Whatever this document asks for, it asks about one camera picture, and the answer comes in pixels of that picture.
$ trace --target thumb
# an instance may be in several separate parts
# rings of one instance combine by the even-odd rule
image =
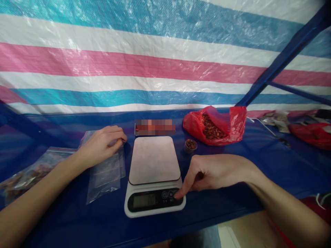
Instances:
[[[119,138],[113,146],[108,148],[108,153],[113,155],[121,147],[121,145],[123,145],[123,141]]]

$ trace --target scale button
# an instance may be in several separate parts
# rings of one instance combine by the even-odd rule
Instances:
[[[168,197],[168,194],[165,191],[163,191],[162,192],[162,199],[166,199],[167,197]]]

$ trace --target plastic tarp wall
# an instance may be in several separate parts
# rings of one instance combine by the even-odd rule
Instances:
[[[323,5],[318,0],[0,3],[0,99],[16,112],[230,107]],[[331,31],[275,82],[331,95]],[[321,107],[267,87],[249,116]]]

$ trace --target blue tablecloth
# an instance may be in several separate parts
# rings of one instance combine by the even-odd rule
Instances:
[[[192,155],[186,154],[183,147],[185,140],[192,137],[182,129],[182,119],[189,111],[30,116],[31,121],[52,135],[65,139],[70,147],[77,147],[87,130],[106,125],[121,126],[128,136],[124,146],[127,176],[121,179],[121,189],[86,205],[89,171],[85,171],[56,199],[23,247],[142,247],[261,210],[262,206],[254,193],[245,183],[239,183],[219,190],[190,192],[185,208],[179,212],[135,219],[125,215],[124,198],[135,139],[134,120],[173,120],[176,135],[172,138],[184,178]],[[26,135],[8,135],[12,135],[11,144],[16,150],[12,154],[9,152],[0,166],[0,179],[33,163],[47,149],[47,146]],[[330,190],[330,175],[323,169],[328,166],[326,161],[331,164],[330,156],[319,150],[302,156],[302,142],[295,142],[293,149],[289,149],[260,123],[247,119],[241,142],[224,147],[206,146],[198,142],[195,154],[229,153],[244,156],[297,198]]]

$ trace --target red plastic bag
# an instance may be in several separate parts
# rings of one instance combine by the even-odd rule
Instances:
[[[331,134],[323,130],[323,127],[331,126],[328,123],[315,123],[307,126],[291,124],[291,133],[299,139],[317,148],[331,151]]]
[[[207,114],[210,120],[225,133],[224,138],[207,139],[204,135],[204,118]],[[229,114],[220,114],[213,106],[205,107],[198,112],[188,113],[183,120],[183,128],[193,137],[206,145],[223,146],[242,140],[246,124],[246,107],[231,107]]]

